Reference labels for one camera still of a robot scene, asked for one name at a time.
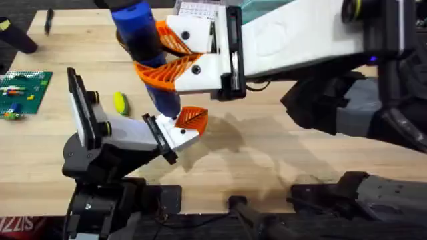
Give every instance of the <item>blue marker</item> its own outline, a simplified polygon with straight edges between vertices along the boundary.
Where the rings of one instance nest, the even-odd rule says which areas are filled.
[[[155,28],[155,19],[148,3],[136,1],[128,6],[111,8],[111,14],[123,42],[126,43],[135,61],[149,67],[166,64]],[[176,117],[179,114],[181,99],[177,93],[145,86],[159,112],[167,117]]]

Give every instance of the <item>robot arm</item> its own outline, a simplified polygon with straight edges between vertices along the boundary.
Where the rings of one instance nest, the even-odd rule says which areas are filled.
[[[188,56],[135,69],[155,88],[220,101],[244,98],[252,81],[295,79],[282,103],[299,126],[427,152],[426,99],[400,73],[415,48],[414,4],[297,0],[245,25],[237,7],[218,7],[214,23],[169,16],[166,30],[157,27],[161,39],[175,39]],[[372,57],[377,79],[350,73]]]

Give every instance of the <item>wooden table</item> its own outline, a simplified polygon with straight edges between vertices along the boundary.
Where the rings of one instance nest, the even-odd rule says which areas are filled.
[[[156,9],[165,19],[171,9]],[[53,71],[39,113],[24,121],[0,121],[0,216],[64,215],[74,189],[61,172],[62,150],[75,132],[66,68],[74,67],[89,90],[101,94],[115,113],[113,94],[125,93],[133,117],[157,114],[131,58],[115,40],[107,10],[56,11],[45,36],[46,11],[37,12],[29,36],[39,44],[32,55],[18,53],[11,70]],[[330,136],[298,127],[279,99],[291,82],[274,83],[239,101],[218,103],[209,95],[182,97],[183,105],[209,109],[199,143],[170,166],[159,157],[132,173],[151,184],[183,187],[183,213],[226,210],[230,195],[245,195],[260,211],[291,211],[285,202],[293,183],[334,183],[345,171],[427,181],[427,156],[379,141]]]

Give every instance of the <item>screw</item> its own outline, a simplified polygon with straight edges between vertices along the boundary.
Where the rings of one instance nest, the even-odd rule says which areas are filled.
[[[199,65],[194,65],[193,68],[191,69],[191,71],[197,75],[201,72],[201,68]]]
[[[189,32],[183,31],[181,34],[182,39],[187,40],[189,39]]]

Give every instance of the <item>black cable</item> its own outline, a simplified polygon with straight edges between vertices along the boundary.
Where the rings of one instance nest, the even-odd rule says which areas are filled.
[[[157,231],[155,232],[155,235],[154,235],[154,237],[153,237],[153,240],[157,239],[157,236],[159,235],[160,230],[161,230],[161,228],[162,228],[162,227],[163,227],[163,225],[162,225],[162,224],[159,224],[159,228],[157,228]]]
[[[71,196],[71,200],[69,201],[69,205],[68,205],[68,208],[67,208],[67,213],[65,214],[64,226],[62,228],[62,240],[68,240],[68,236],[67,236],[68,220],[69,220],[69,217],[71,215],[71,206],[73,205],[74,197],[75,197],[76,194],[77,194],[77,183],[76,183],[73,195]]]
[[[201,222],[201,223],[198,223],[198,224],[195,224],[195,225],[181,225],[181,226],[166,225],[165,223],[161,223],[161,222],[159,222],[156,218],[154,219],[154,221],[155,221],[157,224],[160,224],[161,226],[163,226],[163,227],[167,227],[167,228],[170,228],[170,229],[193,229],[193,228],[197,228],[197,227],[204,226],[204,225],[206,225],[206,224],[208,224],[208,223],[213,223],[214,221],[221,220],[221,219],[223,219],[223,218],[228,217],[229,215],[230,215],[230,214],[229,214],[229,213],[227,213],[227,214],[225,214],[225,215],[220,215],[220,216],[217,216],[217,217],[212,217],[212,218],[211,218],[211,219],[209,219],[209,220],[206,220],[206,221],[204,221],[204,222]]]
[[[246,89],[249,90],[249,91],[253,91],[253,92],[259,92],[259,91],[262,91],[262,90],[266,89],[271,82],[272,81],[269,80],[265,86],[263,86],[263,87],[261,87],[259,89],[256,89],[256,88],[253,88],[253,87],[249,87],[248,85],[246,85]]]

